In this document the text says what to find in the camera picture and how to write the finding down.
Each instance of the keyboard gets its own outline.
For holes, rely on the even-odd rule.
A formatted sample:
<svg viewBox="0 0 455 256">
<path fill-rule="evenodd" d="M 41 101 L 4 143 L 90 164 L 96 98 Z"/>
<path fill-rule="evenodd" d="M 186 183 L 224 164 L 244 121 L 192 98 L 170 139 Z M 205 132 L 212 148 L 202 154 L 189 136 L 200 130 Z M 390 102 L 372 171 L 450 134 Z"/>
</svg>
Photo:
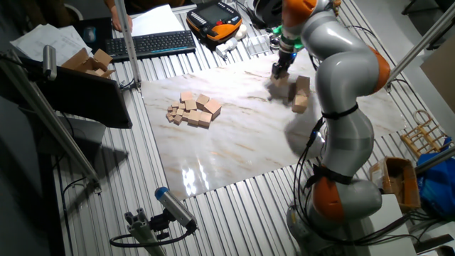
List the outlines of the keyboard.
<svg viewBox="0 0 455 256">
<path fill-rule="evenodd" d="M 133 37 L 137 58 L 152 58 L 196 50 L 191 31 L 174 31 Z M 106 53 L 113 61 L 128 60 L 127 47 L 123 38 L 107 39 Z"/>
</svg>

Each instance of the white marble mat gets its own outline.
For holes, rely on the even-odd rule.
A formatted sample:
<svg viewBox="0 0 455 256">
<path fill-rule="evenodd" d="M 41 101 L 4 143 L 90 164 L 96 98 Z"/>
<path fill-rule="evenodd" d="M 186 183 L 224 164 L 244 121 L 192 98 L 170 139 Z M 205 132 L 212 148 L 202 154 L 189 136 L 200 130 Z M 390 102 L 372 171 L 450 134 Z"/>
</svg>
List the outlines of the white marble mat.
<svg viewBox="0 0 455 256">
<path fill-rule="evenodd" d="M 287 102 L 287 88 L 278 90 L 269 81 L 271 55 L 179 77 L 142 83 L 142 95 L 158 146 L 168 185 L 179 199 L 196 196 L 295 164 L 309 133 L 321 116 L 314 94 L 314 69 L 305 50 L 289 69 L 311 78 L 309 107 L 294 114 Z M 216 99 L 221 114 L 209 129 L 180 126 L 166 119 L 167 107 L 180 92 L 203 93 Z M 405 128 L 405 121 L 392 98 L 381 90 L 358 99 L 370 118 L 375 137 Z M 321 151 L 319 138 L 309 158 Z"/>
</svg>

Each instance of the orange controller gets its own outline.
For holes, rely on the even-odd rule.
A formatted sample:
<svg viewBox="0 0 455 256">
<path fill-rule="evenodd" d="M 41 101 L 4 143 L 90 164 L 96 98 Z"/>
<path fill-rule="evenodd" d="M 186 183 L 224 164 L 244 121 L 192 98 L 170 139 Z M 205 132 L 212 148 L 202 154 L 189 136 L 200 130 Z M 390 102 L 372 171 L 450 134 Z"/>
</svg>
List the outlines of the orange controller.
<svg viewBox="0 0 455 256">
<path fill-rule="evenodd" d="M 215 1 L 189 11 L 186 22 L 202 37 L 222 43 L 235 35 L 242 17 L 234 8 Z"/>
</svg>

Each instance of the aluminum profile table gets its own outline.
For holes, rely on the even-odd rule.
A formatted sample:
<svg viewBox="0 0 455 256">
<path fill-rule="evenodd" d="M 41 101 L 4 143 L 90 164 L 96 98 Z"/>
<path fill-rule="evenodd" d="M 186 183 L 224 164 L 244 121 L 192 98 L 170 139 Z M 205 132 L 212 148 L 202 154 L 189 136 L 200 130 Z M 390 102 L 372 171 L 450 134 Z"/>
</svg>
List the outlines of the aluminum profile table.
<svg viewBox="0 0 455 256">
<path fill-rule="evenodd" d="M 185 29 L 189 29 L 185 22 L 186 13 L 194 7 L 173 10 Z M 247 37 L 265 34 L 265 31 L 253 29 L 247 16 L 243 18 L 247 24 Z M 352 0 L 343 2 L 339 21 L 346 26 L 362 26 L 374 33 Z M 395 60 L 374 35 L 356 29 L 353 33 L 379 51 L 392 67 L 395 66 Z M 114 33 L 114 37 L 120 36 L 120 33 Z M 200 43 L 196 43 L 195 53 L 143 59 L 139 61 L 141 77 L 143 80 L 166 79 L 274 54 L 270 51 L 250 56 L 245 49 L 246 43 L 247 39 L 239 42 L 237 49 L 227 55 L 227 61 Z M 111 64 L 109 69 L 116 70 L 113 78 L 119 83 L 127 84 L 133 79 L 128 61 Z M 398 78 L 406 80 L 403 75 Z M 392 83 L 390 96 L 408 128 L 376 139 L 373 154 L 356 174 L 358 178 L 367 179 L 370 166 L 384 156 L 417 160 L 403 144 L 400 135 L 417 126 L 412 118 L 416 110 L 428 111 L 428 108 L 413 88 L 403 82 Z M 107 129 L 105 133 L 100 154 L 94 163 L 102 193 L 93 193 L 86 181 L 69 188 L 65 194 L 67 217 L 58 193 L 66 255 L 147 255 L 144 249 L 122 249 L 109 244 L 110 238 L 127 234 L 124 213 L 134 212 L 137 208 L 143 208 L 149 217 L 162 213 L 163 208 L 154 198 L 154 191 L 160 186 L 167 186 L 141 94 L 136 89 L 126 90 L 124 98 L 133 127 Z M 429 128 L 436 125 L 432 122 Z M 439 135 L 438 129 L 433 131 L 434 137 Z M 57 191 L 82 177 L 69 159 L 63 159 L 59 168 L 60 171 L 54 170 Z M 164 246 L 167 254 L 295 255 L 297 243 L 288 232 L 285 219 L 287 207 L 292 201 L 293 175 L 293 166 L 285 166 L 184 200 L 183 204 L 197 217 L 200 230 L 183 241 Z M 176 238 L 184 230 L 178 223 L 172 223 L 169 232 L 172 238 Z"/>
</svg>

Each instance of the white paper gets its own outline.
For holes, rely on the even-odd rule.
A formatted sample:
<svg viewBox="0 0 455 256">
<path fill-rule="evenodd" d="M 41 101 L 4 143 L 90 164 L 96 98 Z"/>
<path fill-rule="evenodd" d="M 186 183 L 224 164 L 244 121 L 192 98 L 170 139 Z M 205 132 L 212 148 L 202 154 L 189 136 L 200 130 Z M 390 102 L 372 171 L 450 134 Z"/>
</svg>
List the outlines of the white paper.
<svg viewBox="0 0 455 256">
<path fill-rule="evenodd" d="M 133 18 L 132 36 L 183 30 L 182 24 L 178 22 L 168 4 L 153 8 L 145 14 Z"/>
<path fill-rule="evenodd" d="M 55 48 L 57 65 L 62 65 L 80 49 L 86 47 L 85 44 L 79 44 L 49 24 L 45 26 L 39 25 L 26 35 L 10 43 L 30 59 L 36 61 L 43 61 L 43 48 L 46 45 L 50 45 Z"/>
<path fill-rule="evenodd" d="M 87 46 L 87 44 L 84 42 L 84 39 L 79 35 L 79 33 L 76 31 L 76 28 L 73 26 L 67 26 L 65 28 L 59 28 L 58 29 L 63 35 L 67 36 L 68 38 L 73 39 L 76 43 L 79 43 L 80 45 L 84 46 L 85 49 L 87 49 L 87 52 L 90 53 L 92 49 Z"/>
</svg>

